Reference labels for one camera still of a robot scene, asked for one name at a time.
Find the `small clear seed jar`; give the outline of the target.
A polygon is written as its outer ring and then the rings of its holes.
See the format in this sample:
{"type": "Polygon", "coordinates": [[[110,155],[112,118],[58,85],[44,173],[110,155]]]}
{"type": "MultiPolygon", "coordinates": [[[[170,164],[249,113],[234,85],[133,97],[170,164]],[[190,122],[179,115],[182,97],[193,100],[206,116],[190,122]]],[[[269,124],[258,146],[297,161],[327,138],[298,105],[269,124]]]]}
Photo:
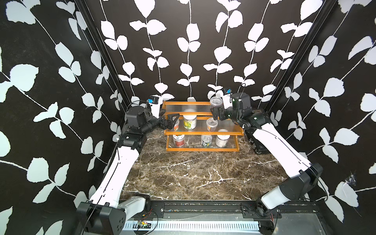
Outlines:
{"type": "Polygon", "coordinates": [[[214,132],[218,126],[218,120],[214,120],[213,117],[207,119],[206,121],[207,130],[210,132],[214,132]]]}

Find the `white green label jar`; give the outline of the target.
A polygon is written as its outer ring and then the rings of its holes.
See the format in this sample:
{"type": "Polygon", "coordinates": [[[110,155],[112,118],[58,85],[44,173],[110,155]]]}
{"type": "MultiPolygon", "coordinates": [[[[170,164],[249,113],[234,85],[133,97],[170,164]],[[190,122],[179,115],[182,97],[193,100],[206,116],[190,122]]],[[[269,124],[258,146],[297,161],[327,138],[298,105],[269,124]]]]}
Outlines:
{"type": "Polygon", "coordinates": [[[193,130],[196,128],[197,115],[183,115],[184,127],[187,130],[193,130]]]}

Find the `clear jar purple seeds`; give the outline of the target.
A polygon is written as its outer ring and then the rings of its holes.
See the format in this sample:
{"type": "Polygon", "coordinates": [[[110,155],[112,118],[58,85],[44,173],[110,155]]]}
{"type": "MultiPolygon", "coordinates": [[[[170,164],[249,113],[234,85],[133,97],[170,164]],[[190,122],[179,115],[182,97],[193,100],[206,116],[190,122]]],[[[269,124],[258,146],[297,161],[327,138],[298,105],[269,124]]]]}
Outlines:
{"type": "Polygon", "coordinates": [[[210,98],[210,106],[211,106],[211,109],[222,107],[223,106],[222,98],[220,98],[220,97],[210,98]]]}

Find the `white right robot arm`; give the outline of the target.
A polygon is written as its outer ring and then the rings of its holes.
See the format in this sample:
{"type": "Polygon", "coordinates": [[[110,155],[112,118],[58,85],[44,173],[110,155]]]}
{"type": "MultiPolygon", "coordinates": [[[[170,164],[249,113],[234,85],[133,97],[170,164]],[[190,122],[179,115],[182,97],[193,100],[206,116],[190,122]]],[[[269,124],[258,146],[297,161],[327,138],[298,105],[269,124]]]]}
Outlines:
{"type": "Polygon", "coordinates": [[[211,103],[214,120],[231,120],[243,129],[255,151],[271,153],[284,168],[288,178],[257,200],[256,209],[268,213],[289,201],[296,201],[312,190],[323,172],[320,164],[313,164],[300,155],[275,129],[264,111],[253,110],[246,93],[230,91],[211,103]]]}

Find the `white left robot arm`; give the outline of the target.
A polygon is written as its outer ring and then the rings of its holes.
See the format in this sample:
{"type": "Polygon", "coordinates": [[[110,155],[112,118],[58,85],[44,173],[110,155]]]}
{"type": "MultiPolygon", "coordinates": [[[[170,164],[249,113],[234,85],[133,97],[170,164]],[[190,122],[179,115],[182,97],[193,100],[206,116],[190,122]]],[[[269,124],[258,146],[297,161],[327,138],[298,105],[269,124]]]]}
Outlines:
{"type": "Polygon", "coordinates": [[[147,195],[132,196],[124,202],[119,201],[120,195],[147,134],[156,128],[172,130],[179,116],[165,115],[165,110],[157,104],[134,106],[127,111],[126,124],[107,173],[89,201],[81,202],[77,208],[81,234],[119,235],[127,220],[150,208],[147,195]]]}

